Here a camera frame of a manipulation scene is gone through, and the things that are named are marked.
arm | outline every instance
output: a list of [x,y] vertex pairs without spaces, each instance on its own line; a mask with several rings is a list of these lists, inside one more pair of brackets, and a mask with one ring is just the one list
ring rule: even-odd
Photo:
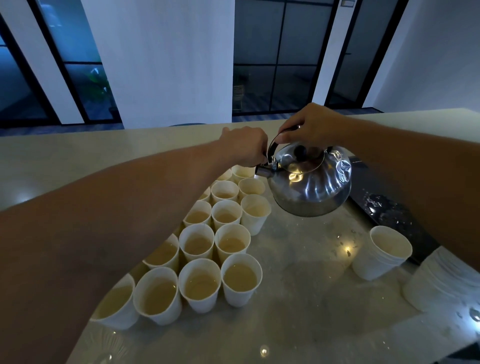
[[64,363],[107,291],[235,164],[264,161],[261,129],[125,162],[0,213],[0,352]]
[[480,144],[410,132],[309,104],[280,131],[279,143],[344,146],[379,171],[442,245],[480,271]]

countertop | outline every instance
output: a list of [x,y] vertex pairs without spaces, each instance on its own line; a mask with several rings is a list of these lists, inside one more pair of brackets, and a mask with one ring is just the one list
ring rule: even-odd
[[[389,123],[398,116],[361,117]],[[224,126],[259,126],[272,139],[282,122],[0,138],[0,208],[116,163],[216,139]],[[349,266],[371,226],[348,201],[326,216],[299,218],[280,209],[269,189],[265,196],[272,214],[248,250],[264,278],[247,306],[234,309],[220,294],[212,312],[184,306],[164,328],[143,318],[126,332],[90,323],[69,363],[112,355],[115,363],[430,364],[477,339],[480,324],[468,315],[477,302],[423,314],[402,298],[411,264],[373,282],[355,275]]]

